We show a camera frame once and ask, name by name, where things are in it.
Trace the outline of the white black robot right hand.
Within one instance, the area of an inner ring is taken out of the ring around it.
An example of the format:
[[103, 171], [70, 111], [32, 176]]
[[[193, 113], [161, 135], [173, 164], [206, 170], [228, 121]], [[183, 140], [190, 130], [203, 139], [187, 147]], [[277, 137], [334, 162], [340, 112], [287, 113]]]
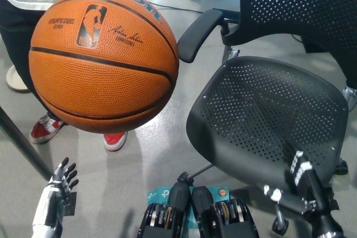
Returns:
[[293, 190], [289, 193], [266, 184], [264, 195], [308, 222], [333, 221], [329, 197], [308, 157], [295, 149], [285, 151], [284, 155], [290, 164]]

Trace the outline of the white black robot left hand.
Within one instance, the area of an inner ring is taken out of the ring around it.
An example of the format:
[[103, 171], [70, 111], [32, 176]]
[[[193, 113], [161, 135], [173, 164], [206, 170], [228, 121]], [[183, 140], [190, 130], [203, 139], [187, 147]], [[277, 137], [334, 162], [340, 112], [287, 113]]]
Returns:
[[69, 158], [64, 158], [42, 191], [32, 222], [34, 235], [54, 237], [62, 228], [65, 206], [73, 188], [79, 183], [76, 163], [68, 163]]

